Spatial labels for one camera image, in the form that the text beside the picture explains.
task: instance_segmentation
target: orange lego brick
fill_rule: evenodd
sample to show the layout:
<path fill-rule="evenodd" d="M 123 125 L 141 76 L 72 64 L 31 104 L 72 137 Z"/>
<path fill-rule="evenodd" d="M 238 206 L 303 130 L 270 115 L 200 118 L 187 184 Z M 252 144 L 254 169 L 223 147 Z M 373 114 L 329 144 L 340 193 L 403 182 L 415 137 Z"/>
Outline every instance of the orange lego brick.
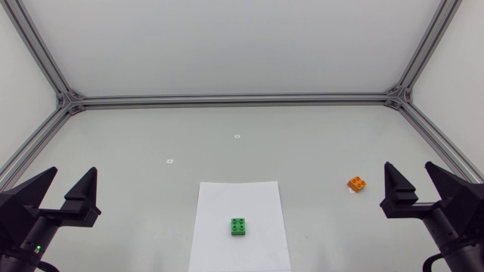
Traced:
<path fill-rule="evenodd" d="M 350 181 L 348 181 L 348 186 L 357 193 L 366 186 L 366 182 L 363 181 L 360 177 L 354 177 Z"/>

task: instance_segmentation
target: white paper sheet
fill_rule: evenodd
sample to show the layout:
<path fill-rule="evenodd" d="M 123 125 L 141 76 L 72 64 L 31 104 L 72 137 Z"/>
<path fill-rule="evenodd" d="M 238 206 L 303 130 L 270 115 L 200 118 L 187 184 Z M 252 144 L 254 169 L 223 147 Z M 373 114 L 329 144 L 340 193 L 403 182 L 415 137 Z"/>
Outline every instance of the white paper sheet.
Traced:
<path fill-rule="evenodd" d="M 231 235 L 232 218 L 245 218 L 244 236 Z M 200 183 L 189 271 L 290 271 L 277 181 Z"/>

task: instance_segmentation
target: table surface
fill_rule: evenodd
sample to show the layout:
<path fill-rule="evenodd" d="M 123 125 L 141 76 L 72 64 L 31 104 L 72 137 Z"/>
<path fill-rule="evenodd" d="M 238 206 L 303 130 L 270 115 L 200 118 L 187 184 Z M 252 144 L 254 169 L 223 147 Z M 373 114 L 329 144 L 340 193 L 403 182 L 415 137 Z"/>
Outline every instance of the table surface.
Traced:
<path fill-rule="evenodd" d="M 386 161 L 436 201 L 429 160 L 444 166 L 379 106 L 99 110 L 74 116 L 22 181 L 57 166 L 42 207 L 58 209 L 98 168 L 102 215 L 62 227 L 45 254 L 61 271 L 187 271 L 202 181 L 278 181 L 295 272 L 418 271 L 438 252 L 424 224 L 386 219 L 379 203 Z M 346 186 L 355 176 L 368 183 L 360 193 Z"/>

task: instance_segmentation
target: aluminum frame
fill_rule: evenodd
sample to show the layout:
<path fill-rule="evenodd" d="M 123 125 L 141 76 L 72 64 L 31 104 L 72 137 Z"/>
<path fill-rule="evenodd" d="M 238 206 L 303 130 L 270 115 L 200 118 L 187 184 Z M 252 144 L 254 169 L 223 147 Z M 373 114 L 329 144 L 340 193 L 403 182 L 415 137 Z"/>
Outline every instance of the aluminum frame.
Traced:
<path fill-rule="evenodd" d="M 42 41 L 21 0 L 0 0 L 39 68 L 51 84 L 57 110 L 30 136 L 0 169 L 0 192 L 17 182 L 43 147 L 70 116 L 84 110 L 144 109 L 154 107 L 266 107 L 321 105 L 384 105 L 398 110 L 458 176 L 484 183 L 476 166 L 412 103 L 415 82 L 424 70 L 462 0 L 441 0 L 427 31 L 399 82 L 376 93 L 227 94 L 197 96 L 83 97 L 74 91 Z"/>

